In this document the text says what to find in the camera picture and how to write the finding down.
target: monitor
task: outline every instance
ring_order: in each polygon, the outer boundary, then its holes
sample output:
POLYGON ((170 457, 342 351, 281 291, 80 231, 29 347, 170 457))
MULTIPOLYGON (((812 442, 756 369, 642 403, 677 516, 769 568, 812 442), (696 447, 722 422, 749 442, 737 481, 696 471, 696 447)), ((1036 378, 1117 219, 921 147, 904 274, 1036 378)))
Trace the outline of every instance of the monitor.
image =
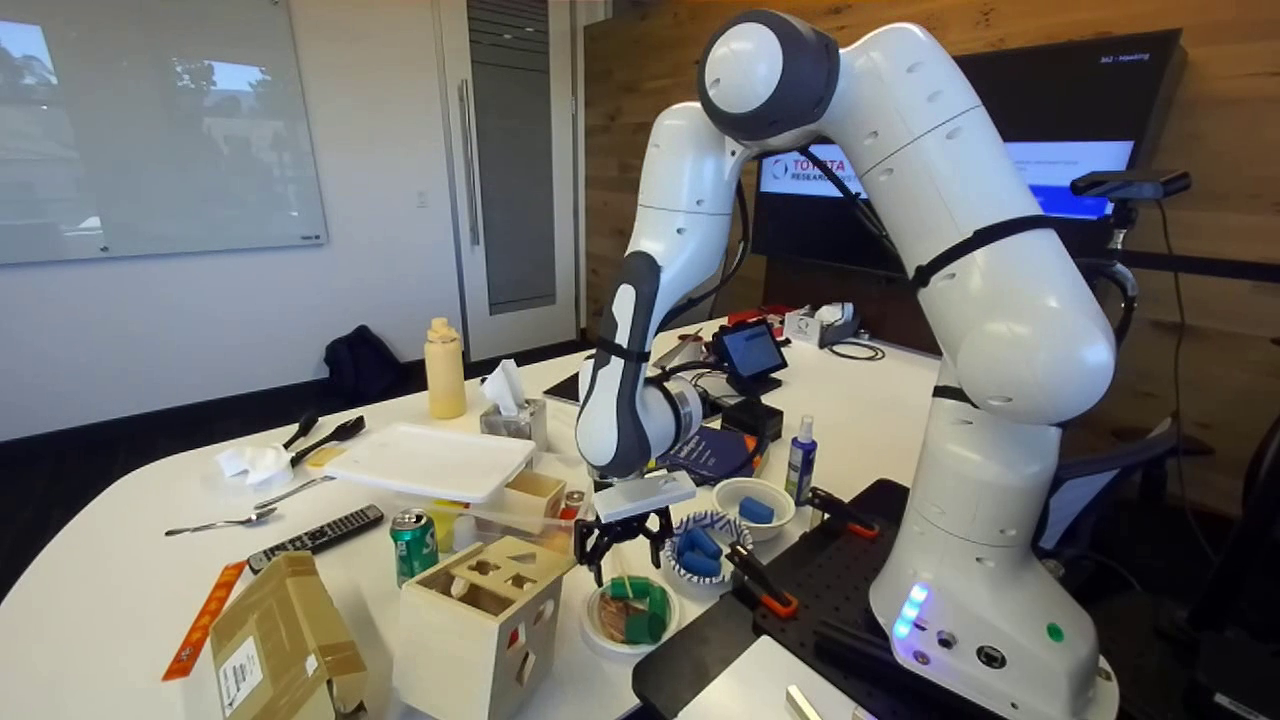
MULTIPOLYGON (((988 102, 1039 210, 1060 219, 1065 244, 1072 253, 1103 244, 1117 208, 1072 195, 1066 182, 1084 171, 1147 165, 1178 68, 1178 33, 1009 46, 959 55, 959 68, 988 102)), ((863 195, 837 144, 821 138, 812 152, 863 195)), ((904 279, 895 253, 800 152, 759 154, 752 253, 904 279)))

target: whiteboard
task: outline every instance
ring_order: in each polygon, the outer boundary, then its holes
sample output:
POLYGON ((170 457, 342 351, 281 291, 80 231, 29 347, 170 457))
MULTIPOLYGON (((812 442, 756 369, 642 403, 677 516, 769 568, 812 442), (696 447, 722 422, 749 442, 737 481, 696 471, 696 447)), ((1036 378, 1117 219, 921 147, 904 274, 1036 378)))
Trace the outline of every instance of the whiteboard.
POLYGON ((287 2, 0 2, 0 265, 323 236, 287 2))

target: yellow bottle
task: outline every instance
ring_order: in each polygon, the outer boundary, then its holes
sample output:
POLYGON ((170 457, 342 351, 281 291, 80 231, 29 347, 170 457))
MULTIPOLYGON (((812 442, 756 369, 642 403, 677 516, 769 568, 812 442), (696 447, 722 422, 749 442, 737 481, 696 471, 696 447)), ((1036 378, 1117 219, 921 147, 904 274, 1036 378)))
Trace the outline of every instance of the yellow bottle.
POLYGON ((447 419, 468 410, 464 387, 464 340, 435 316, 425 344, 427 373, 427 416, 447 419))

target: door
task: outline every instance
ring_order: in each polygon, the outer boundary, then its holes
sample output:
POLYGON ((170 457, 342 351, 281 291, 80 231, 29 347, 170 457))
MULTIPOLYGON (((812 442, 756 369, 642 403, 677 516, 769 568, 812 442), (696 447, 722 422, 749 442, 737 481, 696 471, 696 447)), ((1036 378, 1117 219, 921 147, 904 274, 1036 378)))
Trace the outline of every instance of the door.
POLYGON ((574 334, 574 22, 562 0, 447 0, 451 210, 468 355, 574 334))

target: desk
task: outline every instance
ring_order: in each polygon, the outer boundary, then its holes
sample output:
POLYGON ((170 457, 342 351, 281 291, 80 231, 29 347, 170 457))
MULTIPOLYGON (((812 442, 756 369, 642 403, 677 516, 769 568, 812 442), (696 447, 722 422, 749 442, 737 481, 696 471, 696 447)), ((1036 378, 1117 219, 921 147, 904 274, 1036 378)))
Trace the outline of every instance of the desk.
MULTIPOLYGON (((521 374, 532 392, 574 373, 580 355, 529 362, 521 374)), ((815 347, 788 347, 784 387, 769 403, 784 407, 784 435, 800 416, 815 419, 815 484, 851 497, 877 474, 906 481, 917 442, 928 416, 928 387, 935 358, 917 351, 886 351, 878 362, 851 362, 815 347)), ((430 419, 430 429, 476 430, 480 387, 468 382, 468 416, 430 419)), ((354 407, 371 429, 427 422, 425 396, 399 396, 354 407)), ((570 442, 570 403, 546 401, 551 451, 532 461, 536 471, 586 488, 586 471, 570 442)), ((20 575, 0 605, 0 706, 4 717, 214 717, 212 659, 195 665, 188 681, 158 684, 188 618, 195 617, 206 582, 229 561, 296 535, 361 503, 399 507, 363 484, 321 484, 281 507, 263 528, 225 528, 202 535, 165 540, 168 525, 236 516, 251 503, 242 488, 214 474, 212 457, 229 442, 195 447, 148 463, 95 497, 20 575)), ((778 484, 784 447, 764 461, 764 481, 778 484)), ((711 497, 678 503, 677 516, 711 507, 711 497)), ((648 547, 623 544, 607 556, 612 572, 648 572, 648 547)), ((393 687, 393 636, 394 636, 394 575, 388 531, 354 535, 321 556, 321 575, 337 596, 348 628, 366 659, 371 717, 416 717, 393 687)), ((623 717, 631 695, 631 665, 598 656, 580 628, 580 605, 592 591, 592 572, 570 568, 559 596, 554 667, 525 706, 525 717, 623 717)), ((683 600, 678 617, 691 618, 709 600, 683 600)))

